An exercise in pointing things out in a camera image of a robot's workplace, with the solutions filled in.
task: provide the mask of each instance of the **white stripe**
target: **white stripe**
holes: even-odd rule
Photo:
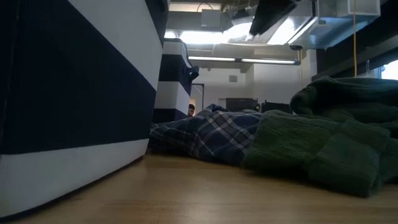
[[[188,113],[189,94],[180,82],[159,82],[155,109],[177,109]]]
[[[187,48],[183,43],[165,41],[163,43],[163,54],[181,55],[184,59],[185,65],[188,68],[192,68],[191,64],[188,62]]]
[[[145,0],[69,1],[156,90],[162,45]]]
[[[148,139],[0,157],[0,217],[37,207],[145,154]]]

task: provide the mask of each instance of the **folded green cloth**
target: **folded green cloth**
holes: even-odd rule
[[[302,169],[347,194],[368,197],[398,177],[398,82],[325,78],[297,93],[299,115],[262,115],[243,167]]]

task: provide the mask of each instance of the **person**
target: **person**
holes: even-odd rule
[[[195,114],[195,106],[193,106],[192,104],[189,104],[188,117],[189,118],[193,117],[193,114]]]

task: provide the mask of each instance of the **navy and white striped panel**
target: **navy and white striped panel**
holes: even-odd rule
[[[163,123],[187,117],[192,87],[189,68],[192,68],[192,64],[186,45],[179,39],[166,39],[153,122]]]
[[[10,63],[0,64],[0,218],[144,155],[164,2],[5,0],[0,14],[10,32],[0,46],[10,51],[0,58]]]

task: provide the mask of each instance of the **blue plaid fabric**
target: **blue plaid fabric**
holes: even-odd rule
[[[208,162],[240,166],[254,139],[261,113],[229,112],[210,105],[195,117],[153,124],[149,147],[156,152],[184,153]]]

